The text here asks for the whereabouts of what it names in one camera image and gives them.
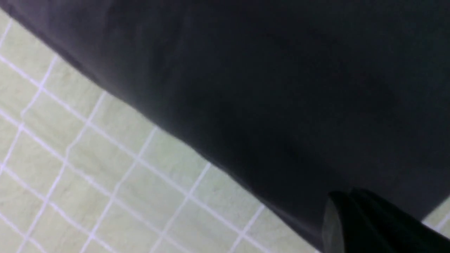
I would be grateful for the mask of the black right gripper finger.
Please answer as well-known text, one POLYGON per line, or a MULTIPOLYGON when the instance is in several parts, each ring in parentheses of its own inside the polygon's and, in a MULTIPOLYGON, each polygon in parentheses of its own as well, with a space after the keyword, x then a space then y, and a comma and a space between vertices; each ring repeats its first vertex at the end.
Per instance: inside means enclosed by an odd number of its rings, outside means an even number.
POLYGON ((325 253, 448 253, 449 239, 366 189, 328 195, 325 253))

